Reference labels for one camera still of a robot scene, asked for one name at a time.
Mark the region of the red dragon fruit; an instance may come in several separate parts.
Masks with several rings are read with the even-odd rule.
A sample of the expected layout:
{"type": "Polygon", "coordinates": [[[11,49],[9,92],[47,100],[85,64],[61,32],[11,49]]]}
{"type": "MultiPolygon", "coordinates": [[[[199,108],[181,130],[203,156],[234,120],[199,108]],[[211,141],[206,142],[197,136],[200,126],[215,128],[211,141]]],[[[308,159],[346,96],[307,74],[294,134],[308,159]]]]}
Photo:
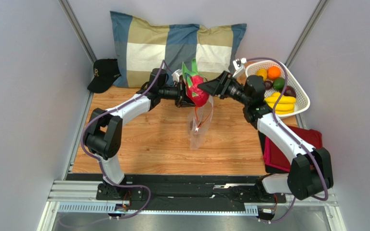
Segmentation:
{"type": "Polygon", "coordinates": [[[209,94],[198,86],[205,83],[207,79],[199,73],[196,58],[192,59],[190,70],[187,68],[185,62],[182,63],[182,76],[186,86],[187,96],[196,107],[204,106],[209,99],[209,94]]]}

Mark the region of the clear orange zip bag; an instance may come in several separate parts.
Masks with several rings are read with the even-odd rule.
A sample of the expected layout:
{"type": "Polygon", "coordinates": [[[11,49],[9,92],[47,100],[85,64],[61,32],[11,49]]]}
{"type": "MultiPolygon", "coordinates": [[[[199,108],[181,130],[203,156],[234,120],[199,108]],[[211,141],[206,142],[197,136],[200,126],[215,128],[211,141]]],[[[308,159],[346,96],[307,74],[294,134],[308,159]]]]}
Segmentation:
{"type": "Polygon", "coordinates": [[[194,107],[187,117],[187,133],[189,137],[189,148],[199,149],[205,142],[213,116],[214,99],[212,96],[202,107],[194,107]]]}

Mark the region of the yellow lemon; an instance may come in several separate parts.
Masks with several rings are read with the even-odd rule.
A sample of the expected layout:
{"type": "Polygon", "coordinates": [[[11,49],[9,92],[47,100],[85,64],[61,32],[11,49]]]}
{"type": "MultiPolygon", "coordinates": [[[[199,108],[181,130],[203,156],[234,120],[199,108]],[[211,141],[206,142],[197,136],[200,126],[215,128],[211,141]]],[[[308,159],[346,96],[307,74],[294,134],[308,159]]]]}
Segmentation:
{"type": "Polygon", "coordinates": [[[263,78],[263,81],[266,81],[267,80],[267,69],[261,68],[257,70],[256,75],[261,76],[263,78]]]}

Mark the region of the orange fruit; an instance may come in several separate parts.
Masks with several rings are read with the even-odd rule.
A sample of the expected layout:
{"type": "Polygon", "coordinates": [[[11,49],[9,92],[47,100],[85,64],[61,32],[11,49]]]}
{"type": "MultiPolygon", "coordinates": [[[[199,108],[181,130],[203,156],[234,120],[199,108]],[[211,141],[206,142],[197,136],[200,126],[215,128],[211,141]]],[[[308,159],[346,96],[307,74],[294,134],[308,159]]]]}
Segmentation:
{"type": "Polygon", "coordinates": [[[281,76],[281,69],[278,66],[271,66],[267,69],[267,78],[271,81],[281,76]]]}

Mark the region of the green avocado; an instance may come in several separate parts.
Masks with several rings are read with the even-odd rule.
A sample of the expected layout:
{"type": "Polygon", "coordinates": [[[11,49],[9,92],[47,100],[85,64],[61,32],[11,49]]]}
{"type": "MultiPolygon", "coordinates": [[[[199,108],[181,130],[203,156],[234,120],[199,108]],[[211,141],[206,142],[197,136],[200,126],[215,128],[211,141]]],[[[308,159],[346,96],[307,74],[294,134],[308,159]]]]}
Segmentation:
{"type": "Polygon", "coordinates": [[[273,81],[273,89],[276,91],[283,90],[286,80],[282,77],[278,77],[273,81]]]}

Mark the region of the yellow banana bunch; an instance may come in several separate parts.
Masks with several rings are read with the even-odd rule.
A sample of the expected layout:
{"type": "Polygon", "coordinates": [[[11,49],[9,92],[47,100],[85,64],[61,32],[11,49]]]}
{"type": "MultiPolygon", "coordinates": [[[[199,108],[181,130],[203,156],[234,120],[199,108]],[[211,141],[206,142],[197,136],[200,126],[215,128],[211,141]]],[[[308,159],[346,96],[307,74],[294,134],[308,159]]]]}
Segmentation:
{"type": "MultiPolygon", "coordinates": [[[[279,92],[274,92],[271,96],[266,97],[264,100],[265,102],[273,108],[275,106],[275,103],[279,99],[279,96],[281,94],[279,92]]],[[[284,115],[294,112],[296,103],[296,98],[292,96],[285,96],[283,95],[281,99],[276,104],[275,112],[278,115],[284,115]]]]}

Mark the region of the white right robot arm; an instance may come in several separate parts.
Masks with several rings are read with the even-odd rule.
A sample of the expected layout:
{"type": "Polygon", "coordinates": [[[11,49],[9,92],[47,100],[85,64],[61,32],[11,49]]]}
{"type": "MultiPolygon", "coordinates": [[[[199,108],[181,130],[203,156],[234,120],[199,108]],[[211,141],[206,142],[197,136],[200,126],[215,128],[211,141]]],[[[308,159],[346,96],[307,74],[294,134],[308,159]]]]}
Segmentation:
{"type": "Polygon", "coordinates": [[[249,76],[244,85],[224,71],[198,88],[220,99],[229,97],[244,105],[243,114],[260,133],[270,139],[290,161],[285,174],[260,177],[255,186],[261,196],[283,193],[298,200],[309,197],[326,201],[333,186],[331,157],[325,148],[315,148],[294,133],[265,102],[265,85],[261,76],[249,76]]]}

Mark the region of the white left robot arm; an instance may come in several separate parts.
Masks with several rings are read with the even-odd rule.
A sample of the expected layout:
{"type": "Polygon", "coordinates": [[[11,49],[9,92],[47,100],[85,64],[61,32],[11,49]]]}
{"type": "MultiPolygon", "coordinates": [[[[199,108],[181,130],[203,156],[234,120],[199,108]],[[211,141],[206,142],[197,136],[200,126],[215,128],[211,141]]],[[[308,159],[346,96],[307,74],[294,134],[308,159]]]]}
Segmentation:
{"type": "Polygon", "coordinates": [[[118,151],[121,147],[123,127],[141,114],[155,108],[162,99],[173,100],[177,107],[194,106],[186,95],[182,71],[172,74],[173,85],[168,85],[168,74],[155,68],[146,82],[129,100],[102,110],[92,111],[84,128],[80,144],[85,153],[97,160],[106,183],[124,187],[125,174],[121,169],[118,151]]]}

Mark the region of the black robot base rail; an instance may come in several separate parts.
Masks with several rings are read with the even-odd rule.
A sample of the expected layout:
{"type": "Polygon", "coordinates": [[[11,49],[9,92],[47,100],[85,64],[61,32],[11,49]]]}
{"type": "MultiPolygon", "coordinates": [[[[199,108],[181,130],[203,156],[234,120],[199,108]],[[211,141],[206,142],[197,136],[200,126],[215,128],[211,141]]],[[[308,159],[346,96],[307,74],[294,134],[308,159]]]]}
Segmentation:
{"type": "Polygon", "coordinates": [[[129,209],[191,212],[242,212],[245,204],[273,207],[285,203],[286,197],[259,196],[256,176],[226,175],[140,175],[127,174],[124,185],[114,187],[102,182],[97,187],[97,200],[127,202],[129,209]]]}

